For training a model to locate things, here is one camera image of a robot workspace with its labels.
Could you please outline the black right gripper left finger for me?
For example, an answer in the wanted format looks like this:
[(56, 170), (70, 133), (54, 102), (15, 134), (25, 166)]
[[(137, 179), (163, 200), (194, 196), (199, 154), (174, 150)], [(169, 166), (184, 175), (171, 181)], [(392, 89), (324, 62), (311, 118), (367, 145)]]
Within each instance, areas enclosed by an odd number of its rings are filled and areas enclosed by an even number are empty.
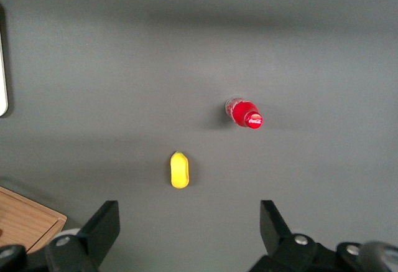
[(45, 247), (49, 271), (98, 271), (120, 232), (119, 203), (106, 201), (76, 234)]

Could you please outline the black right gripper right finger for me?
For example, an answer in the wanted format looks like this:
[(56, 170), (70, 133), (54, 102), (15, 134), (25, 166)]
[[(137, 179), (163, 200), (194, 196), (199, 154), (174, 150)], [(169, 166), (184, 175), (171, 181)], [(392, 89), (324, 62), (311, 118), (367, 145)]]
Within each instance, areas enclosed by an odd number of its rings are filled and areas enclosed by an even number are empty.
[(292, 233), (275, 203), (263, 200), (259, 228), (267, 254), (251, 271), (337, 271), (335, 253), (310, 237)]

